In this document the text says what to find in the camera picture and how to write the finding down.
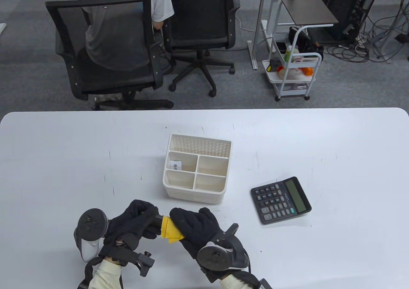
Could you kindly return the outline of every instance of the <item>yellow cloth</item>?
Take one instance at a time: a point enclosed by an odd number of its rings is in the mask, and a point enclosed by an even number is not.
[[[169,216],[163,216],[161,231],[162,238],[169,239],[169,243],[177,242],[184,238]]]

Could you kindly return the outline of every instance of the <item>gray carpet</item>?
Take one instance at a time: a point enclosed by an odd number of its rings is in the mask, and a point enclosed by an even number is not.
[[[0,23],[7,27],[0,36],[0,119],[12,111],[89,110],[91,100],[73,97],[63,60],[54,53],[54,24],[44,7],[53,0],[0,0]],[[264,14],[269,1],[266,0]],[[396,14],[400,0],[377,0],[372,19]],[[242,26],[254,29],[259,0],[241,0],[237,16]],[[234,49],[247,46],[254,33],[240,30]],[[393,51],[399,44],[388,45]],[[247,51],[212,51],[214,58],[234,61],[236,73],[210,67],[217,86],[217,96],[207,96],[210,86],[204,75],[195,71],[186,77],[175,92],[167,90],[171,80],[183,69],[178,63],[174,72],[165,76],[164,86],[145,90],[140,98],[167,98],[174,109],[237,108],[326,108],[326,107],[401,107],[409,110],[409,47],[405,45],[392,64],[352,64],[325,56],[311,99],[283,98],[275,102],[274,91],[262,69],[254,71]],[[265,42],[258,46],[257,59],[268,58]]]

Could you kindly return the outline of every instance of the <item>vr controller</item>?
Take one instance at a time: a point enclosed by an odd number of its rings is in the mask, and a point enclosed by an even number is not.
[[[105,213],[98,208],[87,210],[79,218],[77,227],[74,230],[74,239],[83,261],[89,262],[98,256],[99,240],[104,238],[109,222],[110,220]],[[152,225],[161,228],[162,216],[156,216]],[[150,257],[148,252],[145,252],[143,255]]]

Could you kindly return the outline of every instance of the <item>white table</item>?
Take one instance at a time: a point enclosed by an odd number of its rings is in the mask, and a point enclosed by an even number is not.
[[[88,208],[108,217],[132,199],[162,214],[200,203],[162,187],[170,133],[233,141],[224,201],[253,273],[274,289],[409,287],[409,120],[402,109],[276,109],[11,113],[0,124],[0,279],[4,288],[76,289],[73,230]],[[313,207],[262,226],[249,190],[297,176]],[[156,260],[125,288],[209,288],[181,244],[144,240]]]

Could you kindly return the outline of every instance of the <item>small card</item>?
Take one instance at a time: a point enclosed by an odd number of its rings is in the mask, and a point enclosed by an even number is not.
[[[181,161],[173,161],[173,160],[171,160],[171,169],[181,170]]]

